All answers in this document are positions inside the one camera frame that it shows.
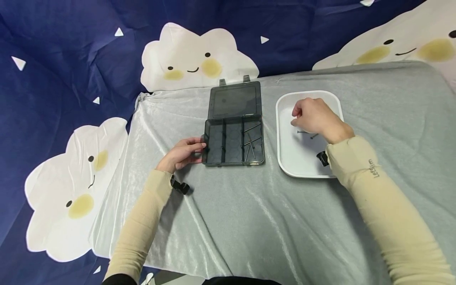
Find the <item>open box lid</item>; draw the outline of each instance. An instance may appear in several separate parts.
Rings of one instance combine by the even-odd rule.
[[[225,85],[220,80],[220,86],[211,89],[208,119],[232,117],[261,116],[261,90],[258,81],[250,82],[244,76],[244,82]]]

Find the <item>person's right hand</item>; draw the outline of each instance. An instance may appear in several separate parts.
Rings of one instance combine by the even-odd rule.
[[[355,136],[353,129],[326,105],[321,98],[299,100],[291,114],[296,119],[291,121],[308,133],[321,134],[330,144],[336,144]]]

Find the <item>yellow cheek circle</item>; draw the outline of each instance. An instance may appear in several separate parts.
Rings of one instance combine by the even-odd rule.
[[[100,171],[108,162],[108,151],[104,150],[98,153],[97,158],[93,161],[95,171]]]
[[[164,79],[166,80],[181,80],[184,77],[184,73],[180,70],[171,70],[165,72]]]
[[[217,78],[222,73],[222,65],[213,58],[206,59],[201,64],[202,72],[209,78]]]
[[[429,62],[445,62],[455,56],[455,49],[450,40],[436,39],[422,46],[417,56]]]
[[[79,219],[90,213],[93,209],[93,198],[89,194],[79,196],[68,210],[71,219]]]
[[[389,55],[389,47],[374,47],[356,60],[357,64],[376,63]]]

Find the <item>cartoon cloud face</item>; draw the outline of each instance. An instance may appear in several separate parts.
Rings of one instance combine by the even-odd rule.
[[[160,40],[145,46],[142,64],[141,83],[149,92],[213,86],[222,78],[230,83],[259,74],[227,30],[213,29],[198,36],[174,23],[163,27]]]
[[[45,250],[67,262],[91,249],[89,233],[127,140],[126,123],[110,118],[99,127],[77,128],[65,153],[30,173],[25,183],[34,210],[26,233],[29,251]]]
[[[427,0],[388,23],[359,35],[339,53],[317,62],[312,69],[419,60],[440,70],[456,87],[455,11],[456,1]]]

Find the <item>metal nail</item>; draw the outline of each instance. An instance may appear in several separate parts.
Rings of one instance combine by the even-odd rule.
[[[258,125],[256,125],[256,126],[253,126],[253,127],[251,127],[250,129],[246,129],[244,132],[246,132],[246,131],[249,131],[249,130],[251,130],[251,129],[255,128],[255,127],[258,127],[259,125],[261,125],[261,123],[259,123],[259,124],[258,124]]]
[[[247,154],[245,155],[244,161],[247,161],[247,157],[249,156],[249,150],[250,150],[250,146],[247,148]]]
[[[249,133],[247,133],[247,136],[249,137],[249,143],[250,143],[250,148],[252,149],[252,154],[254,155],[254,158],[256,159],[254,146],[252,145],[252,138],[250,137]]]
[[[244,144],[244,146],[250,144],[251,142],[254,142],[254,141],[256,141],[256,140],[259,140],[259,139],[261,139],[261,137],[259,137],[259,138],[257,138],[257,139],[254,139],[254,140],[252,140],[252,141],[249,141],[248,143]]]

